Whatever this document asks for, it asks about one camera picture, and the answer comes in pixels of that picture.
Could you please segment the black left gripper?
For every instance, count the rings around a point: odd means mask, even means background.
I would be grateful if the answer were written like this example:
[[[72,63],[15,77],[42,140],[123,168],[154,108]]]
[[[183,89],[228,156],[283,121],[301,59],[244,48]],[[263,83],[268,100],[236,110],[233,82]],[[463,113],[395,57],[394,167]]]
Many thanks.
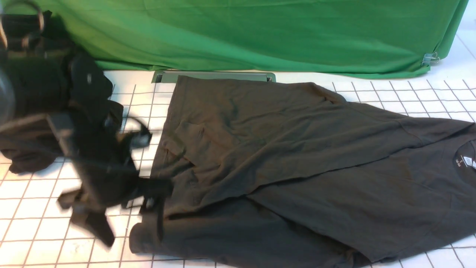
[[[163,240],[165,200],[173,190],[170,179],[142,178],[134,165],[101,168],[75,164],[74,167],[81,180],[80,188],[63,192],[57,200],[62,209],[76,208],[81,211],[72,213],[72,224],[111,248],[115,235],[106,215],[100,212],[116,205],[126,209],[130,201],[143,197],[138,212],[142,215],[156,214],[157,237],[159,242]]]

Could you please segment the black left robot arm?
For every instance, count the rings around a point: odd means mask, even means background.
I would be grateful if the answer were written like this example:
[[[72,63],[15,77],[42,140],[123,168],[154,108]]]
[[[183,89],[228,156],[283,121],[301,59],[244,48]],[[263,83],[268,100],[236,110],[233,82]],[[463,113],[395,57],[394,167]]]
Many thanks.
[[[107,247],[115,235],[106,210],[123,209],[138,197],[139,212],[156,217],[156,236],[163,239],[165,200],[171,195],[169,179],[142,178],[131,151],[150,145],[152,133],[136,117],[136,131],[120,132],[122,115],[111,112],[112,83],[94,60],[80,53],[62,60],[48,56],[1,56],[1,139],[18,147],[57,156],[36,142],[8,135],[38,121],[46,121],[81,180],[80,188],[57,199],[63,210],[72,210],[71,224],[93,234]]]

